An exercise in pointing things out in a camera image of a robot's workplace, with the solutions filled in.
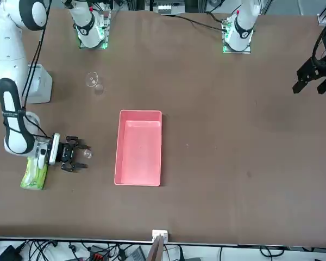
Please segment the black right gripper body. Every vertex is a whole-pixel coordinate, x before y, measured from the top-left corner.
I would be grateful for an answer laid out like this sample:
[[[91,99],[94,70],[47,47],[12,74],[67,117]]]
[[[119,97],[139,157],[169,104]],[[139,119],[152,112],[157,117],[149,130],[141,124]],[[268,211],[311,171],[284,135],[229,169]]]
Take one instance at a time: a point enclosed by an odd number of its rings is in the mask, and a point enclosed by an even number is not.
[[[66,164],[72,161],[72,146],[69,143],[59,143],[59,162]]]

